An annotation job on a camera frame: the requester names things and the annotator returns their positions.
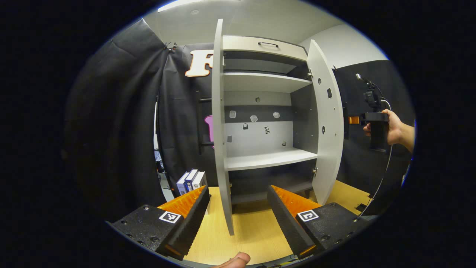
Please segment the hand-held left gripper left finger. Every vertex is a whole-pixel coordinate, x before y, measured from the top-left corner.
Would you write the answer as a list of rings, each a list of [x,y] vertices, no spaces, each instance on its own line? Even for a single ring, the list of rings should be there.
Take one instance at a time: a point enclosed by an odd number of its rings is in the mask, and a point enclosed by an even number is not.
[[[192,247],[209,201],[209,187],[203,185],[158,207],[141,205],[110,225],[150,251],[182,261]]]

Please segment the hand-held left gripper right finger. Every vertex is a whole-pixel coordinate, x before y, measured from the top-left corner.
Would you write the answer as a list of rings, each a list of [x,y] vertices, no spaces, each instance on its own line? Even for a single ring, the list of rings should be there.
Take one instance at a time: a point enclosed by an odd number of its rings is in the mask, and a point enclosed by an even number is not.
[[[330,251],[369,227],[336,202],[320,205],[275,185],[268,186],[267,201],[298,259]]]

